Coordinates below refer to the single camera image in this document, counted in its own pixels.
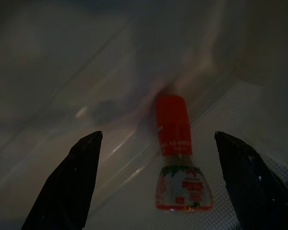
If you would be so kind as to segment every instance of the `red bottle cap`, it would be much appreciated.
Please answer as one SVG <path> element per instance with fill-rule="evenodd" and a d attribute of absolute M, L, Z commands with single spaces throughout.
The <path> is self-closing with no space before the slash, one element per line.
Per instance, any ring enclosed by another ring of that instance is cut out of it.
<path fill-rule="evenodd" d="M 192 154 L 187 106 L 178 95 L 161 95 L 156 100 L 156 119 L 162 154 Z"/>

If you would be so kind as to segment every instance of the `textured plastic surface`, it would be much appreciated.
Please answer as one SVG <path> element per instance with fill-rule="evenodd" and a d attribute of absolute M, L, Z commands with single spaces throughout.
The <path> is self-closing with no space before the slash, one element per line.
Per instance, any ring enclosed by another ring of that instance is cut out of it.
<path fill-rule="evenodd" d="M 158 145 L 147 151 L 155 158 L 136 177 L 125 184 L 111 199 L 90 216 L 88 229 L 233 229 L 238 220 L 223 180 L 214 140 L 216 130 L 242 136 L 241 123 L 260 96 L 261 88 L 238 82 L 229 92 L 192 125 L 193 156 L 201 167 L 215 198 L 211 211 L 191 215 L 167 213 L 155 209 L 155 184 L 161 167 Z M 288 168 L 264 156 L 267 165 L 288 182 Z"/>
<path fill-rule="evenodd" d="M 46 178 L 79 138 L 95 130 L 104 140 L 91 226 L 170 229 L 177 221 L 214 228 L 221 220 L 233 226 L 220 185 L 212 190 L 225 203 L 209 223 L 199 220 L 203 214 L 192 219 L 138 211 L 151 207 L 160 170 L 150 108 L 160 89 L 175 86 L 191 122 L 201 117 L 193 130 L 195 158 L 209 169 L 208 180 L 219 183 L 219 167 L 209 166 L 216 159 L 205 160 L 214 150 L 210 133 L 237 128 L 254 92 L 233 94 L 226 109 L 205 112 L 236 78 L 263 84 L 269 74 L 287 74 L 278 65 L 288 60 L 287 1 L 22 2 L 0 6 L 0 19 L 7 15 L 0 22 L 0 229 L 20 228 Z M 236 59 L 241 50 L 246 52 Z M 235 97 L 245 99 L 244 109 L 230 107 Z M 288 170 L 272 165 L 288 179 Z"/>

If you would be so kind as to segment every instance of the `red label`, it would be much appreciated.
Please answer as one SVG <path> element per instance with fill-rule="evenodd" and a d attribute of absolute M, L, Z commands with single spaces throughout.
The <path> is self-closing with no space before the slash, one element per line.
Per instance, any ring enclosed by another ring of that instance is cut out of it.
<path fill-rule="evenodd" d="M 183 197 L 177 197 L 176 198 L 176 204 L 183 205 L 184 204 L 184 198 Z"/>
<path fill-rule="evenodd" d="M 186 188 L 189 191 L 202 191 L 204 186 L 202 182 L 189 182 L 189 181 L 183 181 L 182 182 L 182 187 Z"/>
<path fill-rule="evenodd" d="M 162 155 L 192 155 L 190 125 L 163 125 L 158 129 Z"/>
<path fill-rule="evenodd" d="M 193 175 L 194 177 L 196 177 L 196 171 L 193 170 L 193 169 L 186 170 L 186 174 L 191 174 L 191 175 Z"/>

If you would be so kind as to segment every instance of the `seasoning bottle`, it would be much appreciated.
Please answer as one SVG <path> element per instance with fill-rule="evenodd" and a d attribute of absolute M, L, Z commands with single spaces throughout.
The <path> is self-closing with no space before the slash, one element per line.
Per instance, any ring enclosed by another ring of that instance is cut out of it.
<path fill-rule="evenodd" d="M 159 96 L 156 119 L 163 156 L 156 208 L 188 212 L 211 209 L 210 188 L 192 157 L 191 129 L 184 99 L 174 94 Z"/>

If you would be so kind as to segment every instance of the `white surface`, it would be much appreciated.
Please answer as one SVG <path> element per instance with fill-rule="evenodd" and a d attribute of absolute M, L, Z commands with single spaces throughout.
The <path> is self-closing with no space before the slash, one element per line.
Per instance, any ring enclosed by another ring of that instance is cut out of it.
<path fill-rule="evenodd" d="M 248 2 L 248 39 L 236 75 L 264 90 L 245 122 L 244 139 L 288 166 L 288 0 Z"/>
<path fill-rule="evenodd" d="M 153 178 L 160 169 L 153 161 L 158 152 L 153 99 L 160 89 L 173 85 L 185 97 L 194 121 L 236 78 L 263 84 L 275 70 L 271 59 L 280 54 L 278 48 L 288 49 L 283 45 L 288 44 L 288 4 L 270 3 L 267 7 L 257 1 L 245 6 L 242 0 L 28 1 L 8 13 L 0 23 L 0 229 L 21 226 L 46 178 L 70 147 L 99 129 L 104 139 L 88 226 L 163 229 L 183 221 L 195 226 L 196 218 L 172 218 L 151 206 Z M 274 17 L 284 23 L 277 24 Z M 269 20 L 277 26 L 267 27 Z M 267 38 L 263 28 L 273 33 Z M 200 132 L 195 156 L 199 146 L 208 156 L 215 154 L 209 133 L 237 128 L 259 91 L 241 83 L 233 90 L 237 95 L 228 93 L 232 98 L 224 105 L 229 110 L 219 108 L 214 117 L 208 112 L 201 118 L 202 126 L 195 129 L 195 134 Z M 239 101 L 245 104 L 238 107 Z M 203 157 L 199 165 L 205 168 Z M 220 167 L 216 158 L 212 163 L 216 170 L 206 176 L 216 184 Z M 226 192 L 217 186 L 217 197 L 225 202 L 219 207 L 228 208 Z M 221 212 L 233 226 L 236 219 L 232 208 L 228 210 Z M 106 221 L 109 215 L 112 222 Z M 152 221 L 145 225 L 148 217 Z"/>

